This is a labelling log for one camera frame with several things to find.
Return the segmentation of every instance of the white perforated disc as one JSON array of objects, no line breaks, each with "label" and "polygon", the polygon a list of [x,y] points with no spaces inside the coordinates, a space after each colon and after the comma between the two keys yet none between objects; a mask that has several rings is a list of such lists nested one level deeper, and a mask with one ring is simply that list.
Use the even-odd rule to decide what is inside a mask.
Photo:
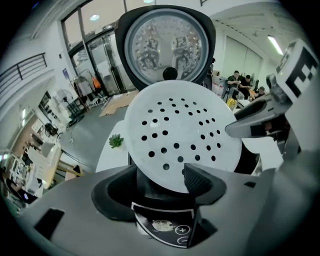
[{"label": "white perforated disc", "polygon": [[242,142],[225,132],[236,121],[225,102],[188,81],[168,80],[143,89],[124,118],[124,140],[140,170],[160,186],[188,193],[185,163],[233,172]]}]

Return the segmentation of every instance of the balcony railing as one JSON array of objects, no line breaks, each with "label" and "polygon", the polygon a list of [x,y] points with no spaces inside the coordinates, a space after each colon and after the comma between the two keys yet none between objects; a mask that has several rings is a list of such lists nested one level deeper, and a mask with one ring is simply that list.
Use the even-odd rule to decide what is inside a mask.
[{"label": "balcony railing", "polygon": [[22,80],[42,69],[45,69],[46,67],[47,63],[44,52],[26,58],[9,67],[6,71],[0,74],[0,99],[9,91],[14,89],[14,87]]}]

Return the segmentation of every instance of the cardboard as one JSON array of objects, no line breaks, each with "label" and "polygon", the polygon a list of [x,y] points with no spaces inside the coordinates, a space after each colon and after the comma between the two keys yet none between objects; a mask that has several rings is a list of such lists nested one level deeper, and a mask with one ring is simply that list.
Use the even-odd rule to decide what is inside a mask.
[{"label": "cardboard", "polygon": [[108,102],[104,107],[99,117],[104,117],[106,115],[112,115],[117,109],[127,107],[139,93],[138,90],[130,91],[121,95],[116,95]]}]

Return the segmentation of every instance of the round lid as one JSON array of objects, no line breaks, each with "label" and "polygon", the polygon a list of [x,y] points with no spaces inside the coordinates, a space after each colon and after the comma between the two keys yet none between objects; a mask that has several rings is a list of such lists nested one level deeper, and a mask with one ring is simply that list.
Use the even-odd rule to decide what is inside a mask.
[{"label": "round lid", "polygon": [[235,115],[213,92],[192,82],[168,80],[134,98],[124,118],[124,140],[139,169],[160,186],[188,193],[184,164],[233,172],[242,141],[225,132]]},{"label": "round lid", "polygon": [[168,79],[193,81],[206,65],[209,43],[202,26],[189,14],[156,9],[132,24],[124,54],[134,75],[148,86]]}]

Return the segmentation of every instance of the small potted plant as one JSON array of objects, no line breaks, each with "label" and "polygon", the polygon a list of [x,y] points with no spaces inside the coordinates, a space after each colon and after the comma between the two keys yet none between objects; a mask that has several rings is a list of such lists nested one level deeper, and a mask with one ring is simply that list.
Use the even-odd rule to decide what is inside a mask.
[{"label": "small potted plant", "polygon": [[121,138],[120,134],[114,134],[109,139],[109,145],[112,149],[119,148],[122,145],[124,138]]}]

